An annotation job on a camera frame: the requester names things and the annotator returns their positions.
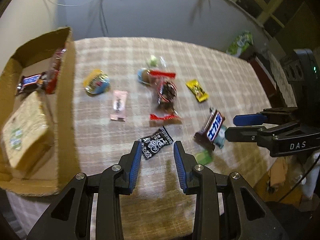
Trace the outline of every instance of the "cardboard flap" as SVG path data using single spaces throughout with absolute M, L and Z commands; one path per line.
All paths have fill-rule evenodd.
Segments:
M 70 32 L 71 28 L 67 27 L 45 33 L 18 48 L 12 58 L 20 62 L 23 67 L 49 58 L 56 49 L 65 47 Z

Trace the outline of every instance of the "candy wrapper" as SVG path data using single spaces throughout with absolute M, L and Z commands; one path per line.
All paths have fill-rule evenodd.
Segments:
M 83 81 L 85 91 L 92 95 L 103 93 L 109 85 L 109 77 L 100 69 L 94 69 Z
M 17 86 L 17 95 L 20 94 L 30 94 L 37 89 L 44 89 L 46 80 L 46 72 L 42 72 L 40 74 L 32 75 L 32 76 L 22 76 L 21 80 Z
M 53 94 L 56 89 L 62 58 L 66 51 L 66 49 L 57 49 L 51 58 L 46 77 L 45 92 L 47 94 Z
M 138 70 L 138 81 L 145 85 L 150 85 L 149 83 L 150 70 L 147 68 L 142 68 Z
M 207 150 L 204 150 L 195 155 L 196 161 L 198 164 L 207 165 L 212 162 L 212 157 Z
M 127 100 L 127 91 L 113 91 L 113 112 L 110 115 L 111 120 L 125 121 L 125 101 Z
M 194 135 L 195 140 L 204 148 L 214 150 L 215 145 L 220 149 L 224 145 L 226 127 L 222 124 L 224 116 L 217 109 L 210 109 L 206 124 Z
M 173 139 L 164 126 L 160 127 L 153 135 L 139 139 L 142 143 L 142 152 L 145 159 L 156 155 L 164 146 L 173 143 Z
M 245 31 L 236 37 L 236 39 L 227 49 L 226 53 L 234 57 L 240 57 L 240 55 L 245 52 L 250 45 L 253 45 L 252 34 L 248 31 Z
M 164 57 L 162 56 L 156 57 L 155 55 L 151 55 L 150 58 L 147 60 L 147 64 L 149 68 L 152 68 L 152 67 L 166 68 L 167 67 L 167 63 L 164 60 Z
M 209 95 L 206 92 L 204 92 L 204 90 L 202 89 L 202 87 L 200 86 L 199 82 L 196 79 L 188 81 L 186 85 L 191 90 L 191 92 L 196 96 L 196 99 L 198 100 L 199 103 L 208 99 Z
M 150 85 L 154 89 L 153 113 L 150 114 L 150 120 L 165 121 L 180 119 L 173 107 L 173 103 L 177 97 L 177 88 L 173 83 L 175 77 L 176 74 L 171 72 L 150 71 Z

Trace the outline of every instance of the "blue gripper pad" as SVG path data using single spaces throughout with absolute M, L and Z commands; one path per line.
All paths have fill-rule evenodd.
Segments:
M 267 120 L 267 117 L 263 114 L 241 114 L 233 118 L 233 124 L 235 126 L 262 125 Z
M 140 167 L 141 155 L 142 155 L 142 144 L 139 142 L 139 145 L 134 153 L 134 159 L 132 162 L 132 166 L 129 172 L 129 189 L 131 192 L 136 187 L 138 172 Z
M 183 193 L 186 195 L 196 194 L 199 181 L 192 174 L 192 168 L 197 165 L 197 161 L 191 154 L 186 154 L 181 141 L 176 141 L 173 145 L 173 156 L 176 163 L 178 179 Z

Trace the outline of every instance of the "green candy wrapper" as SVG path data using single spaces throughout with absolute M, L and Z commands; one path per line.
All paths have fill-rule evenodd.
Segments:
M 204 150 L 203 152 L 197 153 L 195 158 L 196 158 L 197 163 L 202 164 L 202 165 L 207 165 L 210 162 L 212 162 L 211 155 L 209 154 L 209 152 L 207 150 Z
M 245 31 L 234 40 L 234 42 L 227 49 L 226 53 L 234 57 L 240 57 L 240 55 L 250 45 L 253 45 L 252 34 L 248 31 Z

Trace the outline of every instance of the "beige checkered tablecloth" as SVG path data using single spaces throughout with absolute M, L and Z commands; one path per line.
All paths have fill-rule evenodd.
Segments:
M 270 107 L 252 67 L 245 61 L 202 46 L 153 38 L 94 38 L 76 41 L 74 115 L 76 144 L 83 172 L 92 175 L 118 163 L 132 143 L 157 130 L 149 125 L 150 88 L 138 83 L 137 71 L 150 55 L 163 56 L 168 70 L 177 73 L 175 108 L 181 125 L 166 128 L 185 151 L 203 149 L 193 135 L 206 121 L 214 106 L 232 125 L 236 114 L 248 114 Z M 111 79 L 111 91 L 96 97 L 86 95 L 83 79 L 92 69 L 104 70 Z M 199 104 L 185 85 L 196 78 L 209 99 Z M 126 122 L 110 121 L 112 90 L 127 90 Z M 121 217 L 125 239 L 173 239 L 192 232 L 195 197 L 185 196 L 179 187 L 173 145 L 164 147 L 149 160 L 142 157 L 137 186 L 131 196 L 121 196 Z M 215 149 L 215 172 L 240 172 L 253 186 L 271 167 L 268 150 L 250 143 L 225 142 Z M 52 197 L 20 197 L 7 193 L 17 219 L 28 233 L 47 208 Z M 95 217 L 92 237 L 95 238 Z

